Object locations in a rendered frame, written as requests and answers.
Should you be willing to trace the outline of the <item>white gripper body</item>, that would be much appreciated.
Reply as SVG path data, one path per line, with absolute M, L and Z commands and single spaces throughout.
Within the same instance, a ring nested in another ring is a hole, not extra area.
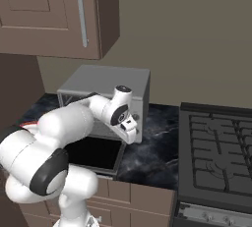
M 135 141 L 137 135 L 137 123 L 135 121 L 124 121 L 120 125 L 120 130 L 122 133 L 122 139 L 131 144 Z

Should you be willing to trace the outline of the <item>black glass toaster oven door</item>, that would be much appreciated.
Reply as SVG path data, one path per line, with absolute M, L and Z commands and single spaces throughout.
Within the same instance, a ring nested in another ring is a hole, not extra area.
M 86 137 L 65 146 L 69 162 L 99 175 L 116 176 L 126 144 L 123 141 Z

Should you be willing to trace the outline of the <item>grey toaster oven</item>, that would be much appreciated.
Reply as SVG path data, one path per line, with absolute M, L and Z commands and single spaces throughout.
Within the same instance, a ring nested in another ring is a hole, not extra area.
M 82 65 L 57 90 L 60 106 L 85 98 L 91 92 L 97 92 L 111 99 L 117 85 L 132 89 L 133 97 L 130 113 L 138 114 L 136 142 L 143 138 L 146 118 L 149 111 L 151 72 L 149 69 L 121 68 L 98 65 Z

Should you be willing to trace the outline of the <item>brown base cupboard door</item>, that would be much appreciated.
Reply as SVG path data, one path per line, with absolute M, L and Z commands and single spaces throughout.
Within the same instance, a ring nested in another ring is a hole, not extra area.
M 141 211 L 131 213 L 131 227 L 169 227 L 169 225 L 169 216 Z
M 100 227 L 130 227 L 130 213 L 124 208 L 89 201 L 88 209 Z

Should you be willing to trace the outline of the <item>red plate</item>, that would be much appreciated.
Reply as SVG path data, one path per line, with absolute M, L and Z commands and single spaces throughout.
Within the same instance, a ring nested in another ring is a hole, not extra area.
M 27 130 L 36 129 L 37 128 L 37 121 L 24 122 L 24 123 L 21 123 L 20 126 L 22 128 L 27 129 Z

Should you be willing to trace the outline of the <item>small brown drawer front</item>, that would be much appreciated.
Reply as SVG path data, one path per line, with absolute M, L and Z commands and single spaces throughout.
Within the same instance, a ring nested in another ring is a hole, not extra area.
M 111 179 L 99 178 L 97 197 L 114 199 L 123 202 L 130 201 L 130 184 L 113 181 Z

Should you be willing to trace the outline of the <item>wide brown drawer front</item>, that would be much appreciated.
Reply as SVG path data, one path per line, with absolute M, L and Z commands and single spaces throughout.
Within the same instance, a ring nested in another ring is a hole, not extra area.
M 131 206 L 145 212 L 170 215 L 175 191 L 143 185 L 131 185 Z

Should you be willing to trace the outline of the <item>black gas hob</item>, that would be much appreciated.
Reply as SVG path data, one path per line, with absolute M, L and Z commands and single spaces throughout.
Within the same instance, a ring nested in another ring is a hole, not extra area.
M 252 227 L 252 109 L 183 102 L 178 157 L 172 227 Z

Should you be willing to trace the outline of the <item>brown wall cupboard carcass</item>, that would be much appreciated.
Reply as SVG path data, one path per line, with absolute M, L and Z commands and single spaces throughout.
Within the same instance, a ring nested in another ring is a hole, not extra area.
M 104 57 L 120 35 L 119 0 L 97 0 L 100 55 Z

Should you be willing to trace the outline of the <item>brown wall cupboard door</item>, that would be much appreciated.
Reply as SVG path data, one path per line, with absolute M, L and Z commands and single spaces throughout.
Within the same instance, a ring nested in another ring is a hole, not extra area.
M 88 47 L 77 0 L 0 0 L 0 52 L 98 59 L 95 0 L 84 0 Z

